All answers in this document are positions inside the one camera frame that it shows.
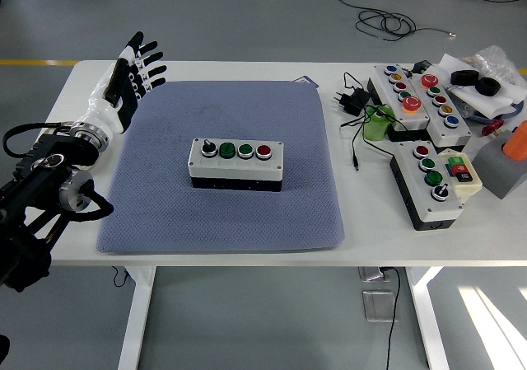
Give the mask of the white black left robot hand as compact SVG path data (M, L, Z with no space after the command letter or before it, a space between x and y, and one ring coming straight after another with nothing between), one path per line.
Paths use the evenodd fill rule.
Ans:
M137 32L97 82L88 98L86 113L75 123L77 127L98 129L107 138L124 133L139 100L166 82L166 66L152 66L163 53L157 49L156 41L144 44L143 39L144 34Z

